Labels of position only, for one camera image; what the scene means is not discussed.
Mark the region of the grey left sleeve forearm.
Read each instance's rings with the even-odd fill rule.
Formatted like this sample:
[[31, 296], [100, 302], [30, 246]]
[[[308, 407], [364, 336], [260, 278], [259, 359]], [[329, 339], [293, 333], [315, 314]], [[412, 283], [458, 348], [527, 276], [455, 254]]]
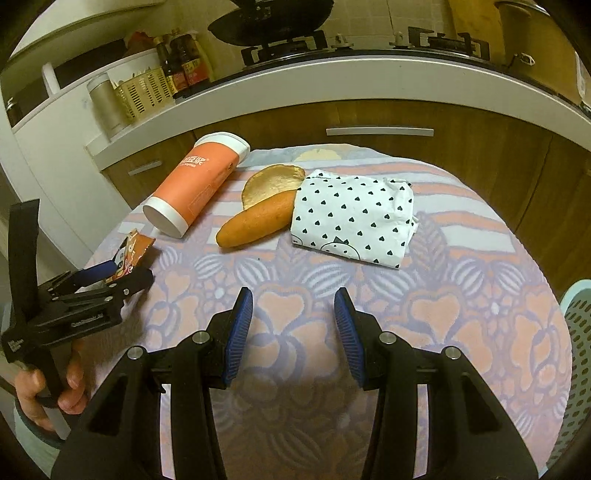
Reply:
[[17, 400], [14, 401], [14, 434], [27, 455], [49, 478], [65, 441], [28, 419]]

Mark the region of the person's left hand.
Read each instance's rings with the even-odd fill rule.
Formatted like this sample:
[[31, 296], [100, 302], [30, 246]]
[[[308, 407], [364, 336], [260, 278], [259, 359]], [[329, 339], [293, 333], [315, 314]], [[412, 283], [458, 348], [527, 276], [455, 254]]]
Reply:
[[[59, 408], [69, 415], [81, 414], [88, 403], [81, 359], [83, 347], [83, 339], [78, 339], [71, 344], [71, 356], [65, 375], [67, 386], [57, 401]], [[15, 377], [14, 386], [24, 415], [38, 427], [48, 432], [54, 432], [52, 421], [38, 401], [38, 396], [46, 387], [43, 373], [39, 369], [20, 370]]]

